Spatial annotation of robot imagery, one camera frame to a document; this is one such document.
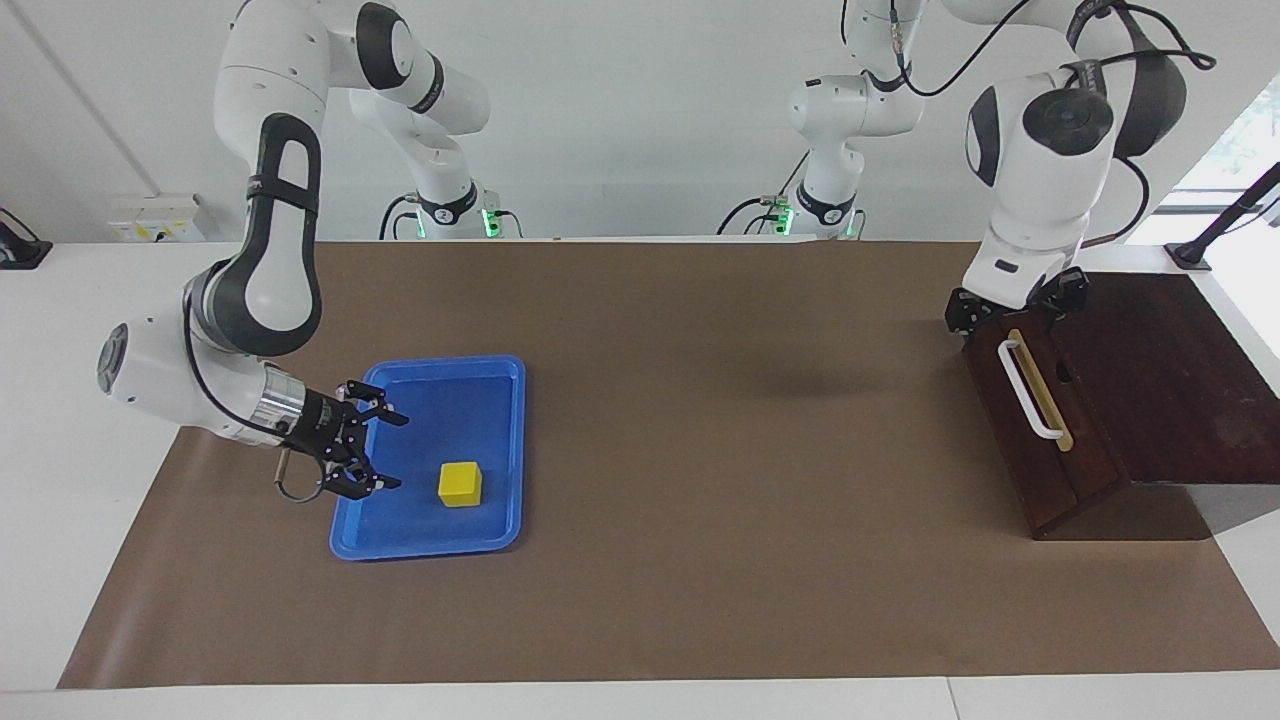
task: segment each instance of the table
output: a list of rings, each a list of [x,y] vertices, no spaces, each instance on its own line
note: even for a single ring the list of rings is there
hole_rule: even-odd
[[[780,707],[794,711],[797,705],[808,707],[806,714],[833,717],[955,717],[957,712],[965,717],[1004,717],[1029,707],[1051,707],[1036,700],[1044,693],[1087,692],[1096,698],[1125,698],[1110,708],[1100,700],[1100,712],[1115,712],[1105,716],[1155,707],[1167,708],[1162,716],[1194,716],[1197,702],[1221,714],[1220,701],[1230,696],[1242,703],[1235,716],[1248,716],[1244,712],[1252,708],[1262,717],[1270,716],[1265,701],[1280,698],[1280,673],[46,693],[56,683],[150,479],[175,436],[175,428],[137,413],[119,413],[101,397],[93,380],[99,346],[120,319],[172,300],[178,283],[233,251],[225,245],[61,246],[40,272],[0,278],[0,306],[6,309],[0,318],[0,333],[6,338],[0,356],[0,388],[8,391],[8,397],[20,398],[17,411],[0,418],[0,437],[5,438],[10,460],[3,473],[10,487],[24,488],[9,493],[0,524],[5,541],[0,557],[6,571],[0,587],[0,605],[6,609],[0,618],[0,646],[6,648],[0,655],[0,687],[27,691],[6,696],[0,705],[19,715],[74,714],[77,707],[87,707],[84,703],[109,701],[122,716],[160,716],[173,703],[197,706],[214,715],[227,708],[276,708],[296,702],[338,716],[344,707],[349,712],[347,703],[355,702],[339,698],[376,697],[378,710],[388,715],[397,706],[422,703],[435,706],[444,716],[448,707],[467,703],[471,716],[484,717],[529,702],[543,707],[548,716],[643,703],[708,717],[776,716],[782,714]],[[1100,249],[1084,261],[1089,269],[1172,272],[1158,249]],[[1211,275],[1198,275],[1197,284],[1271,387],[1280,388],[1280,360]],[[1276,516],[1220,538],[1272,634],[1280,628],[1280,573],[1272,568],[1267,548],[1276,539]],[[760,701],[762,693],[781,705]],[[371,702],[366,700],[362,707],[371,707]]]

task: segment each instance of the white wall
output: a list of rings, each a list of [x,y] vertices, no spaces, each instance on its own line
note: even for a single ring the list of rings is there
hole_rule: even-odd
[[[50,41],[159,188],[200,193],[218,237],[233,240],[247,169],[214,136],[210,99],[227,22],[241,0],[0,1],[0,202],[56,240],[100,240],[93,215],[102,196],[143,192],[146,179],[59,87],[14,27],[10,3]],[[1187,115],[1140,160],[1158,199],[1276,74],[1280,44],[1267,0],[1152,4],[1222,60],[1213,73],[1187,67]],[[420,40],[488,85],[493,120],[462,142],[477,177],[536,236],[709,232],[739,200],[776,191],[803,152],[786,120],[791,90],[854,68],[840,47],[836,0],[398,5]],[[987,32],[936,5],[916,44],[916,78],[925,86]],[[1164,38],[1155,24],[1151,35]],[[988,83],[1069,58],[1051,32],[1010,28],[969,77],[932,102],[915,133],[863,142],[868,234],[980,236],[991,200],[965,165],[968,109]],[[339,97],[324,141],[320,234],[369,237],[387,200],[410,188],[408,174]],[[1097,214],[1100,232],[1123,224],[1137,202],[1124,170],[1112,184]],[[68,193],[79,206],[67,202]]]

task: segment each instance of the black pole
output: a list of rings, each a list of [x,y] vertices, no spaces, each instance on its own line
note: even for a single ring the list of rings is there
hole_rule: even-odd
[[[1199,237],[1190,242],[1184,243],[1170,243],[1165,246],[1165,251],[1169,256],[1174,259],[1174,263],[1184,270],[1211,270],[1208,263],[1204,261],[1204,251],[1208,250],[1210,245],[1222,233],[1231,229],[1231,225],[1244,217],[1254,205],[1258,204],[1271,188],[1280,184],[1280,163],[1271,165],[1271,169],[1262,173],[1258,182],[1253,183],[1253,187],[1244,191],[1244,195],[1235,201],[1230,208],[1222,210],[1222,214],[1213,220]]]

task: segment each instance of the white table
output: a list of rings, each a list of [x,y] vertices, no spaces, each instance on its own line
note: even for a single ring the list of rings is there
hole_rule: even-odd
[[[699,238],[681,238],[681,242]],[[54,692],[177,428],[99,391],[111,328],[174,302],[228,245],[59,246],[35,273],[0,274],[0,717],[1036,717],[1271,719],[1280,671],[984,679],[173,688]],[[1174,272],[1158,249],[1089,251],[1087,269]],[[1277,359],[1212,275],[1197,275],[1280,392]],[[1280,514],[1219,538],[1280,634]]]

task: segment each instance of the white handle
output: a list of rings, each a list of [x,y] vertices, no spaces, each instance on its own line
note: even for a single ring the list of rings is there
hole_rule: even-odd
[[[1014,395],[1018,396],[1018,402],[1023,406],[1023,413],[1027,414],[1027,421],[1032,425],[1032,430],[1044,439],[1062,439],[1062,430],[1055,430],[1041,420],[1039,410],[1036,409],[1036,402],[1032,401],[1032,393],[1027,389],[1027,384],[1023,383],[1023,377],[1018,372],[1018,361],[1014,359],[1014,348],[1020,343],[1016,340],[1006,340],[1000,343],[996,348],[996,355],[1000,355],[1000,364],[1005,366],[1005,374],[1009,375],[1009,384],[1014,386]]]

